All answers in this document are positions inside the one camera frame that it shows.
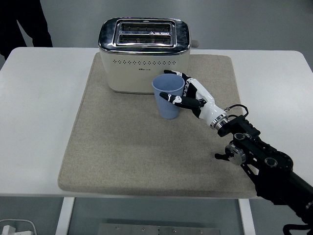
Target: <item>black robotic arm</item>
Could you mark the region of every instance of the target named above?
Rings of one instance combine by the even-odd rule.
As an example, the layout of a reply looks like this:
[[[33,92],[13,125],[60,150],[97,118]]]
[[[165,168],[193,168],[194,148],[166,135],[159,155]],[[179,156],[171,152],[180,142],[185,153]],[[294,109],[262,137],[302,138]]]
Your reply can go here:
[[[308,234],[313,235],[313,187],[292,171],[291,157],[260,139],[261,132],[246,120],[247,108],[233,105],[220,109],[212,95],[196,79],[181,72],[164,72],[180,75],[185,87],[180,103],[173,102],[175,95],[161,92],[161,97],[176,106],[191,109],[197,118],[204,119],[212,129],[218,130],[220,137],[233,135],[233,140],[225,147],[225,154],[215,154],[215,158],[240,165],[255,184],[258,196],[275,205],[288,205],[306,224],[285,225],[284,234],[290,235],[289,230],[310,230]],[[244,107],[247,113],[227,115],[226,111],[234,106]]]

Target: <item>mat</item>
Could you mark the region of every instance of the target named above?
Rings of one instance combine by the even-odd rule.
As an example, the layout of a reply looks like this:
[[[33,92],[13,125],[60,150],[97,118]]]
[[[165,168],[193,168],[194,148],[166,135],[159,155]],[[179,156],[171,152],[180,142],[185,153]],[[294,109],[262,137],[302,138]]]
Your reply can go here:
[[[229,57],[190,55],[188,75],[219,107],[240,103]],[[190,110],[167,120],[159,116],[153,95],[114,92],[97,53],[58,184],[66,191],[115,195],[252,197],[254,184],[242,168],[214,158],[231,140]]]

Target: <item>blue plastic cup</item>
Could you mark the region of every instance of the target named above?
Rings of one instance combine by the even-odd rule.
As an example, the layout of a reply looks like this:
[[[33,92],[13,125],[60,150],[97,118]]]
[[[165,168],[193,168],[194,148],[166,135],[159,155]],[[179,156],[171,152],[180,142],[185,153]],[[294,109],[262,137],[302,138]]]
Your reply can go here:
[[[182,95],[185,81],[176,74],[162,74],[152,81],[156,104],[162,118],[174,119],[179,114],[179,107],[163,99],[159,94],[166,92],[172,95]]]

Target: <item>white table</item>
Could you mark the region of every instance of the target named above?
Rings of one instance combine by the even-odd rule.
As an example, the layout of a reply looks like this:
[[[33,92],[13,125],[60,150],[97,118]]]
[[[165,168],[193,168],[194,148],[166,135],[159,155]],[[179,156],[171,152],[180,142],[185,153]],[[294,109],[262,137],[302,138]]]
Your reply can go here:
[[[57,178],[97,48],[18,48],[0,71],[0,195],[104,197]],[[313,185],[313,73],[296,51],[193,50],[232,59],[247,119]]]

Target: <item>person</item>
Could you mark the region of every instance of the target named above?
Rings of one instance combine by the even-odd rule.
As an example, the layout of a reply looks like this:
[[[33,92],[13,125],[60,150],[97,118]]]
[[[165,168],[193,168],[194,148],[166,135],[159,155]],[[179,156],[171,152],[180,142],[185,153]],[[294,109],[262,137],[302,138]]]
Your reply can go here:
[[[17,47],[26,47],[18,23],[34,47],[52,47],[40,0],[0,0],[0,54],[5,60]]]

